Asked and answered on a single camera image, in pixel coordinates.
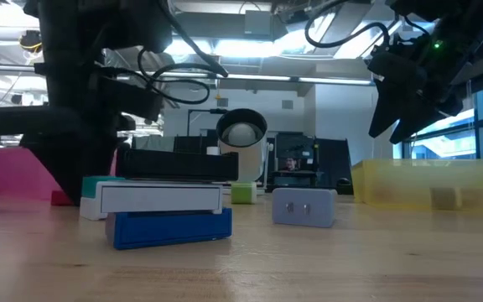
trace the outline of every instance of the white block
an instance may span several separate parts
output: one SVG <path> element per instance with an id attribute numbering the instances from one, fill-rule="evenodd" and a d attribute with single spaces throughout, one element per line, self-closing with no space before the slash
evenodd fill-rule
<path id="1" fill-rule="evenodd" d="M 222 185 L 151 181 L 102 181 L 96 184 L 101 213 L 136 211 L 211 211 L 221 214 Z"/>
<path id="2" fill-rule="evenodd" d="M 92 221 L 107 218 L 107 213 L 100 211 L 100 201 L 92 198 L 81 197 L 80 216 Z"/>

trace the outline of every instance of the green cube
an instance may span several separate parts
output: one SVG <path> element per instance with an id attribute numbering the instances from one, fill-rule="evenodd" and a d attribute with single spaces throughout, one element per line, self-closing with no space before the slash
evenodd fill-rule
<path id="1" fill-rule="evenodd" d="M 232 183 L 231 203 L 233 205 L 252 205 L 257 202 L 257 183 Z"/>

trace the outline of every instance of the ceiling light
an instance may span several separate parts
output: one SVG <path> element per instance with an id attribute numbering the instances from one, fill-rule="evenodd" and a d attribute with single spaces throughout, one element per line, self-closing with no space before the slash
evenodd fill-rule
<path id="1" fill-rule="evenodd" d="M 365 26 L 369 24 L 369 21 L 362 21 L 351 33 L 355 34 Z M 359 34 L 354 39 L 343 44 L 333 55 L 335 59 L 355 59 L 362 55 L 362 52 L 370 45 L 372 39 L 380 34 L 380 29 L 368 29 L 362 34 Z"/>
<path id="2" fill-rule="evenodd" d="M 197 44 L 200 50 L 202 50 L 205 54 L 211 53 L 211 46 L 208 41 L 204 39 L 196 39 L 195 44 Z M 187 43 L 185 43 L 182 39 L 174 39 L 173 43 L 167 47 L 164 53 L 170 55 L 192 55 L 195 52 L 191 46 L 187 45 Z"/>
<path id="3" fill-rule="evenodd" d="M 390 29 L 389 29 L 389 35 L 394 34 L 397 30 L 399 30 L 402 27 L 402 21 L 396 22 Z"/>
<path id="4" fill-rule="evenodd" d="M 371 81 L 369 80 L 312 78 L 312 77 L 300 77 L 299 81 L 303 83 L 312 83 L 312 84 L 341 84 L 341 85 L 358 85 L 358 86 L 368 86 L 371 84 Z"/>
<path id="5" fill-rule="evenodd" d="M 335 13 L 329 13 L 325 16 L 319 17 L 314 21 L 314 26 L 309 29 L 310 36 L 315 41 L 321 41 L 324 38 L 325 32 L 333 22 Z M 305 38 L 305 30 L 294 30 L 281 39 L 277 39 L 273 44 L 276 51 L 283 54 L 306 54 L 314 50 L 314 46 L 307 42 Z"/>
<path id="6" fill-rule="evenodd" d="M 267 58 L 280 55 L 271 41 L 221 40 L 214 50 L 215 55 L 233 58 Z"/>
<path id="7" fill-rule="evenodd" d="M 217 4 L 215 1 L 203 0 L 184 0 L 176 1 L 176 8 L 184 13 L 245 13 L 246 10 L 258 10 L 249 2 L 242 8 L 243 1 L 223 1 Z M 264 12 L 270 12 L 272 4 L 270 2 L 255 1 L 258 7 Z"/>
<path id="8" fill-rule="evenodd" d="M 289 81 L 289 76 L 278 75 L 229 75 L 231 80 Z"/>
<path id="9" fill-rule="evenodd" d="M 230 74 L 227 78 L 223 78 L 221 75 L 212 75 L 206 73 L 197 72 L 165 72 L 162 77 L 172 78 L 208 78 L 216 76 L 218 79 L 225 80 L 255 80 L 255 81 L 283 81 L 283 82 L 302 82 L 311 84 L 338 84 L 338 85 L 358 85 L 368 86 L 371 84 L 369 80 L 357 80 L 357 79 L 339 79 L 339 78 L 316 78 L 316 77 L 291 77 L 280 75 L 237 75 Z"/>
<path id="10" fill-rule="evenodd" d="M 201 79 L 210 77 L 210 75 L 200 72 L 164 72 L 163 74 L 161 74 L 161 77 Z"/>
<path id="11" fill-rule="evenodd" d="M 26 15 L 16 4 L 0 5 L 0 27 L 39 29 L 39 20 Z"/>

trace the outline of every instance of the red object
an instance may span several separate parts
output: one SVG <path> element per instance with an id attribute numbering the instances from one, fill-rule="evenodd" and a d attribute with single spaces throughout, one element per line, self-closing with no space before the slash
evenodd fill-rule
<path id="1" fill-rule="evenodd" d="M 74 203 L 65 192 L 61 190 L 55 190 L 51 192 L 51 205 L 52 206 L 73 206 Z"/>

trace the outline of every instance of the blue block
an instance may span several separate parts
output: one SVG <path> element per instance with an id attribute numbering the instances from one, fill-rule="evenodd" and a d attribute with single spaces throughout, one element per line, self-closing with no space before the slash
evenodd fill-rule
<path id="1" fill-rule="evenodd" d="M 232 209 L 222 214 L 135 212 L 110 213 L 107 240 L 116 249 L 222 239 L 232 235 Z"/>
<path id="2" fill-rule="evenodd" d="M 86 176 L 81 183 L 81 197 L 95 198 L 96 197 L 96 183 L 99 181 L 109 180 L 124 180 L 121 177 L 115 176 Z"/>

